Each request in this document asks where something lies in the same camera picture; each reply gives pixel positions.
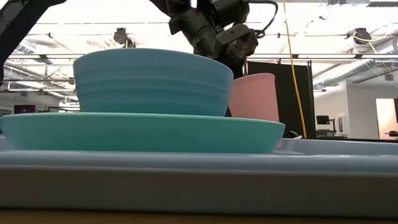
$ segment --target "ceiling light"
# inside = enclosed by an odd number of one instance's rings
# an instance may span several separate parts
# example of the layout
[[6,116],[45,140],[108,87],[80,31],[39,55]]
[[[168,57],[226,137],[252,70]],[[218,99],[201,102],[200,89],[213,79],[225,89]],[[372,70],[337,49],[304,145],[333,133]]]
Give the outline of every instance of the ceiling light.
[[79,99],[77,98],[77,96],[68,96],[68,98],[71,99],[71,100],[76,100],[76,101],[79,100]]
[[355,58],[355,54],[311,54],[298,55],[299,58]]
[[58,90],[46,89],[43,91],[75,91],[75,90],[73,90],[73,89],[58,89]]
[[38,83],[38,82],[23,82],[23,81],[20,81],[20,82],[16,82],[16,83],[21,84],[21,85],[25,85],[25,86],[34,87],[34,88],[48,87],[48,86],[43,85],[43,84]]
[[276,58],[290,58],[290,55],[289,54],[254,54],[252,56],[249,56],[248,58],[251,57],[276,59]]
[[60,58],[66,58],[66,59],[74,59],[74,58],[80,58],[84,54],[54,54],[54,55],[46,55],[47,58],[51,59],[60,59]]
[[64,95],[59,94],[59,93],[56,93],[56,92],[53,92],[53,91],[49,91],[49,93],[50,93],[51,95],[54,95],[54,96],[57,96],[57,97],[65,97]]
[[20,89],[5,89],[5,90],[7,90],[7,91],[48,91],[48,92],[56,92],[56,91],[75,91],[75,90],[72,90],[72,89],[41,89],[41,90],[38,90],[38,89],[30,89],[30,88],[28,88],[28,89],[22,89],[22,88],[20,88]]
[[362,55],[362,58],[390,58],[390,59],[398,59],[398,54],[366,54]]
[[61,109],[61,110],[64,109],[64,110],[78,111],[78,110],[80,110],[80,107],[65,107],[65,106],[63,106],[63,107],[60,108],[60,109]]
[[14,54],[10,55],[8,59],[40,59],[39,55],[29,55],[29,54]]

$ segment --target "fluorescent light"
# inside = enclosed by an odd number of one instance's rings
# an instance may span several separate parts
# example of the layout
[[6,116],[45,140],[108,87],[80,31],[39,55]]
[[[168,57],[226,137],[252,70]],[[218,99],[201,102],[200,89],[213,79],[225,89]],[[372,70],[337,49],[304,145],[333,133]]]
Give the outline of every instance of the fluorescent light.
[[[252,57],[248,58],[248,62],[270,62],[272,60],[279,60],[278,58],[271,59],[271,58],[257,58]],[[329,64],[336,64],[336,63],[352,63],[357,61],[358,59],[355,58],[329,58],[329,59],[308,59],[308,58],[293,58],[295,62],[307,62],[308,60],[312,60],[316,63],[329,63]],[[290,59],[283,58],[281,60],[282,63],[290,63]]]
[[288,55],[288,54],[254,54],[248,58],[251,58],[251,57],[277,59],[277,58],[290,58],[290,55]]
[[41,89],[41,90],[38,90],[38,89],[30,89],[30,88],[28,88],[28,89],[5,89],[5,90],[7,90],[7,91],[48,91],[48,92],[75,91],[72,89]]
[[77,96],[68,96],[68,98],[71,99],[71,100],[76,100],[76,101],[79,100],[79,99],[77,98]]
[[298,55],[299,58],[355,58],[355,54],[317,54]]
[[78,110],[80,110],[80,107],[66,107],[66,106],[62,106],[62,107],[60,108],[60,110],[62,110],[62,109],[78,111]]
[[40,59],[40,56],[29,54],[15,54],[8,56],[8,59]]
[[[43,54],[48,59],[77,59],[83,56],[84,54]],[[8,59],[42,59],[38,54],[12,54],[8,57]]]
[[79,105],[68,105],[66,103],[65,104],[61,103],[60,106],[61,107],[67,107],[67,108],[80,108]]
[[39,91],[35,89],[5,89],[7,91]]
[[362,58],[390,58],[390,59],[398,59],[398,55],[396,55],[396,54],[366,54],[366,55],[362,55]]
[[44,88],[44,87],[48,87],[48,86],[43,85],[43,84],[38,83],[38,82],[23,82],[23,81],[21,81],[21,82],[16,82],[16,83],[21,84],[21,85],[25,85],[25,86],[34,87],[34,88]]
[[43,90],[43,91],[75,91],[75,90],[73,90],[73,89],[56,89],[56,90],[46,89],[46,90]]
[[53,92],[53,91],[49,91],[49,93],[50,93],[51,95],[54,95],[54,96],[57,96],[57,97],[65,97],[64,95],[59,94],[59,93],[56,93],[56,92]]

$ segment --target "pink cup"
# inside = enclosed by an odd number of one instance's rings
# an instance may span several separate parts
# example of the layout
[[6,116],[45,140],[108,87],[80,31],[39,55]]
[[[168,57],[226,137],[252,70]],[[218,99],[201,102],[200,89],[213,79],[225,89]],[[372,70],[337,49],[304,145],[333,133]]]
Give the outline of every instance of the pink cup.
[[275,76],[260,73],[234,80],[229,109],[235,118],[279,121]]

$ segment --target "yellow cable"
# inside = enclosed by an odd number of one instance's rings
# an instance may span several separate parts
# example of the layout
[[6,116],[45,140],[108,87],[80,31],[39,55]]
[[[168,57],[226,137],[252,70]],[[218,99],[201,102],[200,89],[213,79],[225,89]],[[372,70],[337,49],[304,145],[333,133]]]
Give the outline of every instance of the yellow cable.
[[300,110],[300,117],[301,117],[301,124],[302,124],[302,126],[303,126],[304,138],[307,138],[307,131],[306,131],[306,129],[305,129],[305,121],[304,121],[304,115],[303,115],[303,108],[301,107],[301,100],[300,100],[299,88],[297,87],[296,73],[294,72],[292,45],[290,44],[289,26],[287,25],[287,18],[286,18],[286,2],[285,2],[285,0],[283,0],[282,2],[283,2],[283,4],[284,4],[285,24],[286,24],[286,33],[287,33],[287,43],[288,43],[288,45],[289,45],[290,63],[292,64],[292,75],[293,75],[293,81],[294,81],[294,88],[295,88],[295,90],[296,90],[296,96],[297,96],[298,108],[299,108],[299,110]]

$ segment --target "teal plate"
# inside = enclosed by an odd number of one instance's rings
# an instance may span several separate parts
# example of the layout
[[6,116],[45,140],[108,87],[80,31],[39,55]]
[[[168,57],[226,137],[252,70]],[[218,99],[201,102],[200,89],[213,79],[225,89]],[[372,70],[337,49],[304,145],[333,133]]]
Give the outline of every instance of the teal plate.
[[36,113],[3,116],[0,128],[16,149],[266,153],[285,125],[213,116]]

